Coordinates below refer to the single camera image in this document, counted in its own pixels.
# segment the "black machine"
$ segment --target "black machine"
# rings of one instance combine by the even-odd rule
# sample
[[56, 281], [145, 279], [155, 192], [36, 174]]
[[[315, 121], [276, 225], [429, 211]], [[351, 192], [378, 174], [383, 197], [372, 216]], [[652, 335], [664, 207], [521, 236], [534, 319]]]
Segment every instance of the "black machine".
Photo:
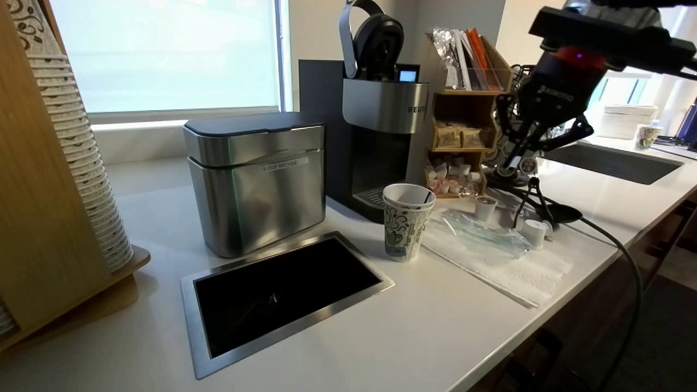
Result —
[[578, 221], [580, 213], [570, 207], [544, 202], [537, 178], [518, 176], [523, 160], [593, 134], [584, 112], [607, 70], [621, 71], [631, 65], [697, 81], [694, 43], [674, 39], [669, 30], [656, 27], [657, 9], [654, 7], [675, 4], [697, 4], [697, 0], [569, 0], [565, 9], [540, 9], [534, 25], [576, 27], [578, 74], [531, 77], [525, 67], [518, 70], [511, 91], [499, 95], [494, 106], [504, 146], [491, 163], [491, 186], [536, 204], [540, 218], [553, 227]]
[[[352, 9], [369, 19], [351, 35]], [[381, 190], [405, 181], [426, 90], [418, 65], [397, 64], [404, 27], [372, 0], [349, 0], [339, 18], [341, 60], [301, 60], [301, 112], [324, 124], [327, 194], [381, 222]]]

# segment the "coffee machine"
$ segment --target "coffee machine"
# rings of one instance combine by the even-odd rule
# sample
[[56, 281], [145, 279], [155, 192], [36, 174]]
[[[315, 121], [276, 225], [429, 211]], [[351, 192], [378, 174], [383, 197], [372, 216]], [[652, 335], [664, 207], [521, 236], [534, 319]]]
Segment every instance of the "coffee machine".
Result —
[[[351, 9], [369, 19], [354, 38]], [[324, 124], [324, 192], [381, 222], [381, 190], [405, 181], [412, 134], [429, 91], [418, 67], [397, 64], [404, 29], [372, 0], [349, 0], [339, 18], [341, 60], [298, 60], [301, 113]]]

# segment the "wall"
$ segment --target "wall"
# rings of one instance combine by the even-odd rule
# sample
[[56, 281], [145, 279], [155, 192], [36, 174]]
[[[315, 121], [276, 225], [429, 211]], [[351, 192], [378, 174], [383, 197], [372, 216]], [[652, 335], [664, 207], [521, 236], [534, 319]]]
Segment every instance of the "wall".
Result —
[[[298, 58], [341, 58], [337, 21], [347, 0], [286, 0], [292, 103], [298, 108]], [[491, 41], [499, 38], [499, 25], [505, 0], [374, 0], [383, 13], [397, 18], [405, 29], [404, 64], [422, 60], [425, 32], [434, 27], [467, 29], [474, 27]], [[360, 27], [365, 13], [354, 9], [351, 27]]]
[[525, 25], [531, 25], [542, 7], [560, 9], [565, 0], [505, 0], [499, 25], [497, 51], [507, 64], [525, 64]]

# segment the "metal lid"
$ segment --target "metal lid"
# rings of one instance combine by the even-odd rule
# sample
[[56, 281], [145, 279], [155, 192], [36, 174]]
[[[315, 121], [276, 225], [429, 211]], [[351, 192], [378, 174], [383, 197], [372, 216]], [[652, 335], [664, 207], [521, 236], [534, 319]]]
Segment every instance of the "metal lid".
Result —
[[244, 113], [216, 121], [187, 121], [185, 130], [199, 132], [203, 137], [228, 137], [260, 130], [286, 130], [303, 124], [298, 112], [283, 113]]
[[184, 130], [189, 160], [206, 168], [244, 166], [280, 152], [298, 155], [324, 143], [324, 129], [303, 121], [301, 113], [187, 121]]

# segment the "white countertop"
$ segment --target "white countertop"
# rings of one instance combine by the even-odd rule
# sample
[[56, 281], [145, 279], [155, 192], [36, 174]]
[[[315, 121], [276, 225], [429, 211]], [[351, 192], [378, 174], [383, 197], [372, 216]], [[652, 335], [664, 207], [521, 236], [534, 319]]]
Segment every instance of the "white countertop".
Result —
[[[197, 381], [180, 279], [222, 262], [204, 248], [185, 160], [113, 166], [109, 178], [131, 241], [153, 252], [153, 262], [136, 275], [140, 300], [4, 358], [4, 392], [467, 390], [616, 255], [607, 241], [584, 236], [582, 225], [561, 227], [553, 241], [528, 258], [561, 258], [570, 271], [548, 303], [523, 307], [425, 248], [418, 262], [386, 262], [381, 225], [331, 202], [327, 221], [301, 237], [341, 231], [395, 287]], [[627, 244], [697, 186], [697, 163], [686, 161], [656, 186], [552, 161], [542, 163], [540, 178], [552, 198], [580, 207]]]

